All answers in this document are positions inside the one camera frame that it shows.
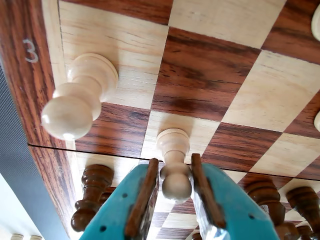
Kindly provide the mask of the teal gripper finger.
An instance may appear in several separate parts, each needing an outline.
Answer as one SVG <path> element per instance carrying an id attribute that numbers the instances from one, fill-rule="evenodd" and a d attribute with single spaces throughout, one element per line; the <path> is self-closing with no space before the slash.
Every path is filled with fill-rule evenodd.
<path id="1" fill-rule="evenodd" d="M 81 240 L 146 240 L 159 192 L 159 161 L 132 169 L 85 228 Z"/>
<path id="2" fill-rule="evenodd" d="M 191 199 L 204 240 L 277 240 L 271 218 L 223 170 L 191 156 Z"/>

